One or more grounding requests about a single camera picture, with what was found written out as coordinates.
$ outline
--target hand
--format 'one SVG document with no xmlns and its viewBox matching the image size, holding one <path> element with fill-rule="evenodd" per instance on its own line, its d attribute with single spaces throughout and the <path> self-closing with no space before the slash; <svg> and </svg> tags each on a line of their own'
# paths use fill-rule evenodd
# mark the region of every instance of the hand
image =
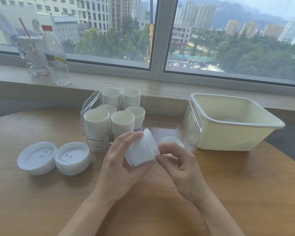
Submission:
<svg viewBox="0 0 295 236">
<path fill-rule="evenodd" d="M 162 155 L 156 160 L 173 179 L 178 192 L 193 204 L 202 201 L 209 188 L 196 157 L 176 143 L 160 143 L 158 148 Z"/>
<path fill-rule="evenodd" d="M 127 132 L 116 138 L 104 158 L 97 184 L 89 197 L 90 199 L 99 200 L 112 206 L 150 170 L 154 164 L 153 161 L 146 162 L 132 171 L 128 171 L 122 166 L 129 147 L 142 136 L 143 132 L 139 131 Z"/>
</svg>

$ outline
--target window frame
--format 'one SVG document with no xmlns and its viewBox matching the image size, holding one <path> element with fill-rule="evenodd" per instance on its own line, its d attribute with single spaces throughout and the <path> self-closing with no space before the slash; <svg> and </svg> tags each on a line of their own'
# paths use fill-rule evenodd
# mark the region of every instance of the window frame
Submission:
<svg viewBox="0 0 295 236">
<path fill-rule="evenodd" d="M 145 68 L 145 64 L 141 62 L 136 63 L 137 66 L 133 67 L 129 66 L 127 61 L 122 60 L 118 60 L 118 63 L 122 64 L 116 64 L 115 59 L 110 61 L 106 58 L 107 62 L 103 63 L 102 60 L 93 61 L 88 56 L 80 55 L 79 59 L 75 59 L 75 54 L 66 54 L 70 71 L 295 96 L 295 84 L 280 79 L 273 79 L 270 82 L 258 79 L 256 76 L 232 73 L 199 70 L 199 74 L 193 74 L 189 73 L 188 69 L 184 69 L 185 73 L 165 70 L 177 4 L 178 0 L 157 0 L 153 50 L 149 68 Z M 0 64 L 24 66 L 16 47 L 2 45 L 0 45 Z"/>
</svg>

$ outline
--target left hand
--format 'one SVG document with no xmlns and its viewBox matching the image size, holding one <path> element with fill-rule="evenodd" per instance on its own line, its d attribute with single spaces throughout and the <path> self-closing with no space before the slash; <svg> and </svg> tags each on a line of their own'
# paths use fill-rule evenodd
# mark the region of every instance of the left hand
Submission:
<svg viewBox="0 0 295 236">
<path fill-rule="evenodd" d="M 117 137 L 110 146 L 99 173 L 98 181 L 90 200 L 99 200 L 112 206 L 153 166 L 154 161 L 128 171 L 122 166 L 126 152 L 132 143 L 143 136 L 143 132 L 127 132 Z"/>
</svg>

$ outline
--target yellow crane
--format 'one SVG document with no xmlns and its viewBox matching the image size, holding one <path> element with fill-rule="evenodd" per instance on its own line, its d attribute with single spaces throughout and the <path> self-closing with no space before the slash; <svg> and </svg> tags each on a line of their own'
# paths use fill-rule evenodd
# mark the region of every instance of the yellow crane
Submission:
<svg viewBox="0 0 295 236">
<path fill-rule="evenodd" d="M 147 55 L 144 58 L 146 62 L 150 62 L 151 60 L 151 52 L 152 52 L 152 42 L 153 42 L 153 32 L 154 32 L 154 24 L 153 24 L 153 0 L 150 0 L 150 38 L 149 44 L 147 46 Z"/>
</svg>

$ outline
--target right hand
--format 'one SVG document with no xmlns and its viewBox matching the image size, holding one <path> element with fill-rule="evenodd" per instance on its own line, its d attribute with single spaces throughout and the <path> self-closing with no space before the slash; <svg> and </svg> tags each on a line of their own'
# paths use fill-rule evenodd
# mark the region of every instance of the right hand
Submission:
<svg viewBox="0 0 295 236">
<path fill-rule="evenodd" d="M 173 179 L 178 192 L 193 204 L 203 201 L 209 187 L 196 157 L 176 143 L 160 143 L 158 148 L 161 155 L 156 160 Z"/>
</svg>

